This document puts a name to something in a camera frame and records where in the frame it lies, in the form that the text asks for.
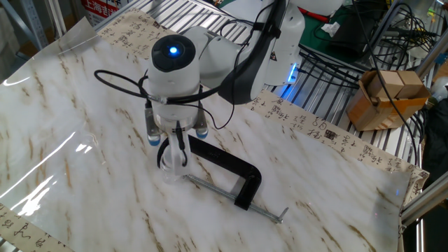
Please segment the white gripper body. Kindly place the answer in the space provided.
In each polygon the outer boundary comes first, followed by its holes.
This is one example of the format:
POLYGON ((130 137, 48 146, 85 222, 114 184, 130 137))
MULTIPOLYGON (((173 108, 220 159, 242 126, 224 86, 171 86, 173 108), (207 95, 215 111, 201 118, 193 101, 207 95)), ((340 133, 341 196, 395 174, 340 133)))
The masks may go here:
POLYGON ((168 176, 185 176, 190 173, 191 149, 188 134, 168 135, 168 147, 162 154, 162 169, 168 176))

